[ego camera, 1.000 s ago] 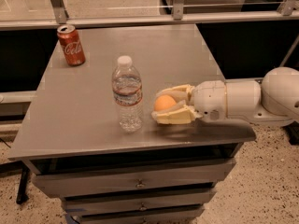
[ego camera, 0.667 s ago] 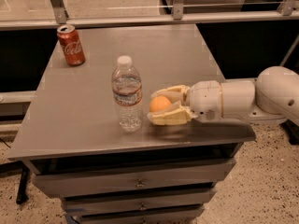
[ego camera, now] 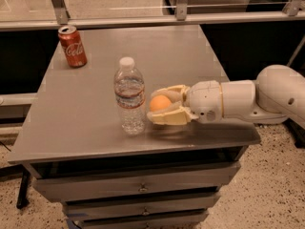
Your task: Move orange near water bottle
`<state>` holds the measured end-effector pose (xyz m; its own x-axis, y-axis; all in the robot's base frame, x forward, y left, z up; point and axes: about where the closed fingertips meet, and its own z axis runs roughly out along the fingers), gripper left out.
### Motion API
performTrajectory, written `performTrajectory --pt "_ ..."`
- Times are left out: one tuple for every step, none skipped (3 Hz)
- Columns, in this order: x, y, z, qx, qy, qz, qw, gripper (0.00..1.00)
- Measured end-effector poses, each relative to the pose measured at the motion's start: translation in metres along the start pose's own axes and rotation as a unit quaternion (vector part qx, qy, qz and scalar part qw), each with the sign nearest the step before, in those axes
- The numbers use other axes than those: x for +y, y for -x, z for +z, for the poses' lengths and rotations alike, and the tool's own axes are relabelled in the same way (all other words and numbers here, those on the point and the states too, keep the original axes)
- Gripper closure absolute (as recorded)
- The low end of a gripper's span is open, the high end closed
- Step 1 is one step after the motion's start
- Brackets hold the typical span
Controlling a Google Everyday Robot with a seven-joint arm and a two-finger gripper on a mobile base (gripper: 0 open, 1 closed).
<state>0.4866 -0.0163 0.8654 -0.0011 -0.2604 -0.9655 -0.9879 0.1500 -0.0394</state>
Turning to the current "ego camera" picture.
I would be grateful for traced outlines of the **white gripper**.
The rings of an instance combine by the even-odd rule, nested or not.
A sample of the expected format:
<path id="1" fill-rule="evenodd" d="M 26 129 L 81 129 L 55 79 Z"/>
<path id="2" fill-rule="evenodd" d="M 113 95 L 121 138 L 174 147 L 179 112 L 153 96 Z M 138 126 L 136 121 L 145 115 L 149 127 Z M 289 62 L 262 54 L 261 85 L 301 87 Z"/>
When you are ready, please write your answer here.
<path id="1" fill-rule="evenodd" d="M 186 125 L 192 120 L 210 123 L 222 118 L 222 95 L 217 81 L 202 81 L 191 87 L 174 85 L 154 91 L 151 97 L 158 95 L 167 96 L 173 104 L 160 111 L 148 112 L 147 118 L 153 124 Z"/>

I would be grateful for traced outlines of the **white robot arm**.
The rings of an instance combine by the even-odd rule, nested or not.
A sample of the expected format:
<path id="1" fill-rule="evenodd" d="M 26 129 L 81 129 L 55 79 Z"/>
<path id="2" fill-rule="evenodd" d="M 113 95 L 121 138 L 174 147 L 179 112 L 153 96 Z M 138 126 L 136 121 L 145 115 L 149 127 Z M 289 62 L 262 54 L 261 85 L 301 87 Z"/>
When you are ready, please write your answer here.
<path id="1" fill-rule="evenodd" d="M 202 124 L 237 118 L 257 124 L 278 124 L 290 118 L 305 128 L 305 77 L 294 69 L 272 65 L 255 80 L 201 81 L 193 86 L 159 89 L 151 99 L 165 96 L 170 105 L 147 113 L 158 125 Z"/>

